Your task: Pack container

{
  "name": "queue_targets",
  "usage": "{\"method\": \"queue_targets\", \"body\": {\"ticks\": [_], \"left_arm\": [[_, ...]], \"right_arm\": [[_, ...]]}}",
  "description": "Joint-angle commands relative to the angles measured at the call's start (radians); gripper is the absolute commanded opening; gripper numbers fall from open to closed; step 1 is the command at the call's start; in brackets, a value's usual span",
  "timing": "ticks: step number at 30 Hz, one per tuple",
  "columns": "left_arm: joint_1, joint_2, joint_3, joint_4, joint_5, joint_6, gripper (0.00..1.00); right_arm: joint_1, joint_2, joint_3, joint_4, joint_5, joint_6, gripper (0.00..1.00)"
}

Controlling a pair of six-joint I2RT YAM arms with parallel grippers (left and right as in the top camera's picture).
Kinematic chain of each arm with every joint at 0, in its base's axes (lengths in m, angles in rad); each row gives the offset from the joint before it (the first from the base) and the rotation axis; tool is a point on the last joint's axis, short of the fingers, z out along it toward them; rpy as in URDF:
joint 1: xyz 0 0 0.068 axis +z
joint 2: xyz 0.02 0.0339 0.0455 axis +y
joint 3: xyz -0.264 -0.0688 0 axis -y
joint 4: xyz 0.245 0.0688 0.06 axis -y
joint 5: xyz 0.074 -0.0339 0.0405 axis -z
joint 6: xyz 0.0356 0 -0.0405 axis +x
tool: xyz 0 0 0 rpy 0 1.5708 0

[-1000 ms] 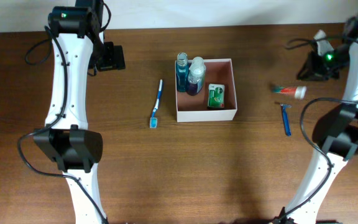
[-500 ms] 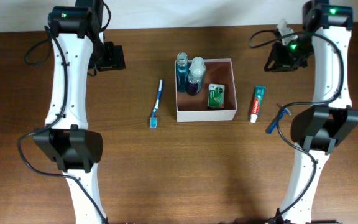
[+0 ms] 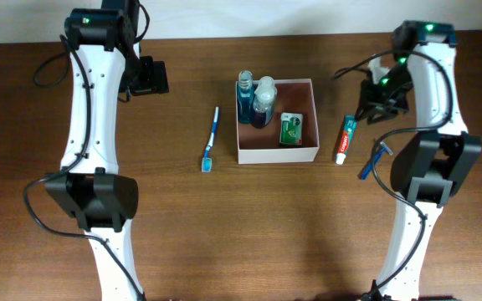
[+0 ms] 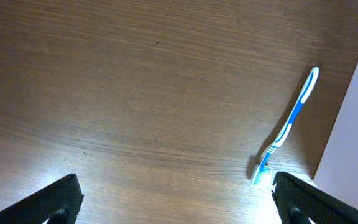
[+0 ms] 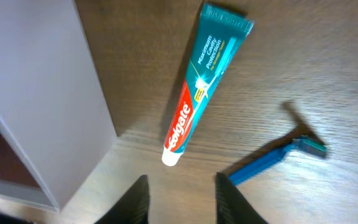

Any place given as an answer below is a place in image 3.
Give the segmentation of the red green toothpaste tube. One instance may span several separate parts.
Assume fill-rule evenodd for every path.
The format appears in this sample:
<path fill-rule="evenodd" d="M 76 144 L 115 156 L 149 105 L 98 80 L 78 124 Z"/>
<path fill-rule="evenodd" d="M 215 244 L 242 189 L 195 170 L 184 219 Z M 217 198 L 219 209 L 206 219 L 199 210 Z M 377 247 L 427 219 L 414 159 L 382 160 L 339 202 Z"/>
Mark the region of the red green toothpaste tube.
<path fill-rule="evenodd" d="M 344 117 L 339 144 L 336 152 L 335 162 L 342 165 L 346 159 L 346 155 L 356 130 L 356 119 L 354 115 L 346 115 Z"/>

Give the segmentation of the blue white toothbrush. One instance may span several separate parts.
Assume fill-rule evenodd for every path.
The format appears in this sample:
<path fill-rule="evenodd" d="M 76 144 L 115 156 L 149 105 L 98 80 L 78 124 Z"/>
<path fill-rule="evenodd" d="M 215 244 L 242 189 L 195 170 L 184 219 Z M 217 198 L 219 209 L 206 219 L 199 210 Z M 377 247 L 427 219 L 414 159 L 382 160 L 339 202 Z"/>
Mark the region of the blue white toothbrush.
<path fill-rule="evenodd" d="M 209 156 L 209 153 L 210 153 L 211 149 L 213 148 L 214 139 L 215 139 L 215 135 L 216 135 L 216 132 L 217 132 L 217 127 L 218 127 L 219 113 L 220 113 L 220 109 L 219 109 L 218 106 L 216 106 L 215 109 L 214 109 L 213 122 L 212 122 L 211 131 L 210 131 L 210 136 L 209 136 L 208 143 L 206 145 L 206 148 L 204 150 L 204 155 L 203 155 L 203 158 L 202 158 L 201 172 L 208 173 L 212 170 L 212 167 L 213 167 L 213 160 Z"/>

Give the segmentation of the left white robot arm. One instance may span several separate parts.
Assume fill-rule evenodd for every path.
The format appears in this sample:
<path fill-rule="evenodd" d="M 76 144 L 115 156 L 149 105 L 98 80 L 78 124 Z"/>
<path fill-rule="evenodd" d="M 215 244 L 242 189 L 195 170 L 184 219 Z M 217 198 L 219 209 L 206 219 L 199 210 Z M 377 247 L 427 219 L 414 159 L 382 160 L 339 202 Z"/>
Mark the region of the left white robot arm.
<path fill-rule="evenodd" d="M 73 77 L 69 138 L 59 171 L 42 179 L 46 192 L 75 219 L 90 242 L 104 300 L 143 300 L 131 245 L 139 191 L 122 176 L 115 147 L 117 105 L 168 92 L 162 61 L 141 55 L 145 34 L 138 1 L 104 1 L 75 8 L 64 21 L 63 57 Z"/>

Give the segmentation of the clear purple liquid bottle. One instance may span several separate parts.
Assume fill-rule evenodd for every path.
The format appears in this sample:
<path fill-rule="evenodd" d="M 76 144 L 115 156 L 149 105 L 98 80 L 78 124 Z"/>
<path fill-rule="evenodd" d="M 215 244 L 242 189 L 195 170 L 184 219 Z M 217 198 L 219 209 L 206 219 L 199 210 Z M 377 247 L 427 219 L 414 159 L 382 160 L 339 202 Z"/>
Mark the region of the clear purple liquid bottle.
<path fill-rule="evenodd" d="M 264 76 L 259 80 L 254 91 L 251 125 L 257 129 L 264 128 L 273 118 L 274 103 L 277 97 L 274 79 Z"/>

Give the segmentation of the green soap box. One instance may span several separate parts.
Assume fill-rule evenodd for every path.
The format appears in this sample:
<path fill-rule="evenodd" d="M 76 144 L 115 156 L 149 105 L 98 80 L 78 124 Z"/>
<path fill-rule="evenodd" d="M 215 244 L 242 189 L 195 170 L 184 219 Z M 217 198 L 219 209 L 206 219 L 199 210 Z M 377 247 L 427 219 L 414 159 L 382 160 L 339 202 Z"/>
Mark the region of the green soap box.
<path fill-rule="evenodd" d="M 302 124 L 302 114 L 283 112 L 280 115 L 279 144 L 287 147 L 301 147 Z"/>

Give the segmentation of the blue disposable razor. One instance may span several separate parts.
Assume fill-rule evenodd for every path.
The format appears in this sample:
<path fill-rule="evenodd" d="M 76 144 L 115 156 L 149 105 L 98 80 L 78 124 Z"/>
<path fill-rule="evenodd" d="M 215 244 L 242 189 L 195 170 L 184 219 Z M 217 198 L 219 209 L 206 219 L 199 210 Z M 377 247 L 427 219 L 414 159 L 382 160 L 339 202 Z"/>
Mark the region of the blue disposable razor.
<path fill-rule="evenodd" d="M 381 142 L 377 148 L 376 154 L 373 156 L 372 159 L 368 160 L 368 162 L 359 172 L 358 179 L 361 181 L 365 181 L 372 173 L 372 168 L 377 165 L 377 163 L 382 159 L 384 155 L 392 156 L 393 151 L 386 143 Z"/>

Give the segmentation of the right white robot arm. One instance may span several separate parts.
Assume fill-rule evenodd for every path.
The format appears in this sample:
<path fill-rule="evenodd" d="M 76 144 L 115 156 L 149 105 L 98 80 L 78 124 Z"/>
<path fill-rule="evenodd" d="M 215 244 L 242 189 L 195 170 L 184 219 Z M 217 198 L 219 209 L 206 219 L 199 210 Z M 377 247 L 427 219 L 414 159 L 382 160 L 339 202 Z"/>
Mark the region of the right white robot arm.
<path fill-rule="evenodd" d="M 448 23 L 407 20 L 392 33 L 392 68 L 379 54 L 367 59 L 355 118 L 373 124 L 408 111 L 415 93 L 413 138 L 392 163 L 390 184 L 396 216 L 382 270 L 363 300 L 417 300 L 419 277 L 434 225 L 449 198 L 462 186 L 482 151 L 459 111 L 454 62 L 454 27 Z"/>

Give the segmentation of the white cardboard box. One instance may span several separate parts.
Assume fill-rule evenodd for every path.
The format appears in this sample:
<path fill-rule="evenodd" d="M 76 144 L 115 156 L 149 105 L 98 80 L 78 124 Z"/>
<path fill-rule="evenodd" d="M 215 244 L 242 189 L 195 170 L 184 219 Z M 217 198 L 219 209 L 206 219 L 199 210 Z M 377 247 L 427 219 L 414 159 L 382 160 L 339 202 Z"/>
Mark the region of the white cardboard box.
<path fill-rule="evenodd" d="M 320 148 L 319 129 L 311 79 L 277 79 L 278 90 L 272 120 L 262 129 L 250 124 L 236 124 L 239 164 L 312 162 Z M 303 115 L 301 146 L 286 147 L 279 143 L 280 116 L 283 113 Z"/>

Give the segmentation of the teal mouthwash bottle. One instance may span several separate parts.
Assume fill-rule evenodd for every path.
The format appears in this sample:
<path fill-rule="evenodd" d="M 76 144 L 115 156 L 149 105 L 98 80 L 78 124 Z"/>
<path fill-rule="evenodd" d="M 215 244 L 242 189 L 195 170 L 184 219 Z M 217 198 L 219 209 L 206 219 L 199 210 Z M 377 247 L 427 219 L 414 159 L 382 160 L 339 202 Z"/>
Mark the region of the teal mouthwash bottle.
<path fill-rule="evenodd" d="M 254 98 L 254 80 L 250 71 L 241 71 L 237 83 L 238 122 L 250 122 L 250 108 Z"/>

